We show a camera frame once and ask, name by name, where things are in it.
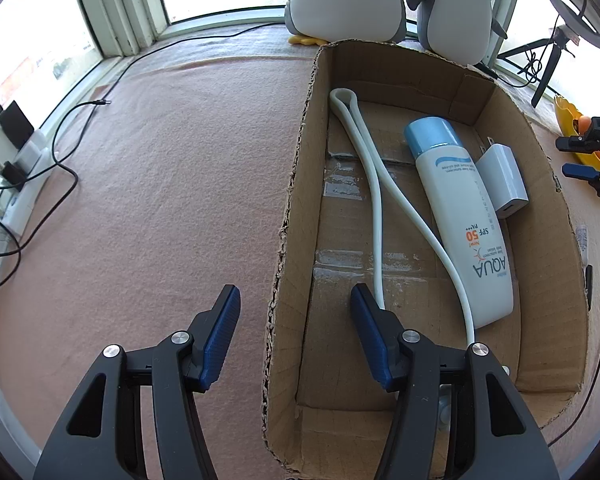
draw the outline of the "tripod leg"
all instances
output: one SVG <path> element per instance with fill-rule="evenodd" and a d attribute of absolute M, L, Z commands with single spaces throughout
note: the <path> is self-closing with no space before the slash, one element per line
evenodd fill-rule
<path fill-rule="evenodd" d="M 546 38 L 545 40 L 536 40 L 531 43 L 525 43 L 524 45 L 517 46 L 516 48 L 512 48 L 511 50 L 507 50 L 506 52 L 501 52 L 498 54 L 497 59 L 507 59 L 507 57 L 515 56 L 516 54 L 522 54 L 527 50 L 533 50 L 535 48 L 540 48 L 541 46 L 546 46 L 551 43 L 550 38 Z"/>
<path fill-rule="evenodd" d="M 546 86 L 549 84 L 552 75 L 554 75 L 555 67 L 558 65 L 558 61 L 560 61 L 561 55 L 562 50 L 558 45 L 554 44 L 554 46 L 551 49 L 551 54 L 549 55 L 549 61 L 547 61 L 546 67 L 544 68 L 544 72 L 542 72 L 542 79 L 538 83 L 538 89 L 536 89 L 536 93 L 531 98 L 531 105 L 533 108 L 538 106 L 540 98 L 546 90 Z"/>

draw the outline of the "blue bottle cap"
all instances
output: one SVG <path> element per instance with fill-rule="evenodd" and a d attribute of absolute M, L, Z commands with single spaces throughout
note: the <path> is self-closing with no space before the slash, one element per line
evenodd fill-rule
<path fill-rule="evenodd" d="M 404 138 L 409 145 L 413 158 L 438 146 L 460 146 L 462 142 L 449 124 L 441 117 L 423 117 L 404 127 Z"/>

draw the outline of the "black clip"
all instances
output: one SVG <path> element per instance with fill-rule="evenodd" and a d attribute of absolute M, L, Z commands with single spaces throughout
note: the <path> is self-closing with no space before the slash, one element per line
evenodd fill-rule
<path fill-rule="evenodd" d="M 399 391 L 376 480 L 429 477 L 441 384 L 452 385 L 445 479 L 558 479 L 525 401 L 486 345 L 463 351 L 405 330 L 363 283 L 353 287 L 350 306 L 373 377 Z"/>
<path fill-rule="evenodd" d="M 34 480 L 146 478 L 140 386 L 152 386 L 164 480 L 217 480 L 192 392 L 218 380 L 240 316 L 240 292 L 225 285 L 211 310 L 151 348 L 107 346 L 62 411 Z"/>
<path fill-rule="evenodd" d="M 560 152 L 593 153 L 600 152 L 600 117 L 591 118 L 591 126 L 586 133 L 577 136 L 558 137 L 555 147 Z M 564 164 L 562 174 L 570 178 L 577 178 L 589 183 L 600 197 L 600 171 L 591 166 L 581 164 Z"/>

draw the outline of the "metal screw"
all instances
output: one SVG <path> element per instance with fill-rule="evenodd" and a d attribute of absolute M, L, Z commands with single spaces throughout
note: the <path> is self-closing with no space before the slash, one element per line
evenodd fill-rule
<path fill-rule="evenodd" d="M 189 333 L 187 332 L 176 332 L 171 336 L 171 342 L 176 345 L 181 345 L 189 340 Z"/>
<path fill-rule="evenodd" d="M 120 353 L 120 347 L 118 345 L 109 345 L 103 351 L 104 357 L 115 357 Z"/>
<path fill-rule="evenodd" d="M 402 332 L 402 339 L 404 339 L 406 343 L 417 343 L 420 341 L 420 334 L 415 330 L 405 330 Z"/>
<path fill-rule="evenodd" d="M 483 343 L 476 343 L 471 347 L 471 350 L 473 350 L 476 355 L 487 355 L 489 353 L 489 348 Z"/>

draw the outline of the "cardboard box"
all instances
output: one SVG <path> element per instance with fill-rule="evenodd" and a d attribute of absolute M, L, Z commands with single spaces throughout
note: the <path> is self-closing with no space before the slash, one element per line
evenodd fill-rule
<path fill-rule="evenodd" d="M 373 478 L 395 397 L 368 370 L 349 314 L 358 282 L 371 285 L 371 206 L 362 165 L 329 112 L 333 88 L 350 88 L 398 186 L 436 232 L 404 142 L 425 115 L 450 120 L 474 160 L 487 136 L 511 147 L 529 205 L 501 221 L 514 277 L 510 316 L 478 330 L 511 370 L 540 426 L 582 383 L 587 302 L 567 204 L 533 130 L 512 100 L 480 73 L 401 46 L 343 41 L 321 48 L 298 134 L 269 304 L 264 439 L 301 478 Z M 403 325 L 464 348 L 455 289 L 433 250 L 383 195 L 384 294 Z M 431 476 L 443 473 L 444 435 Z"/>

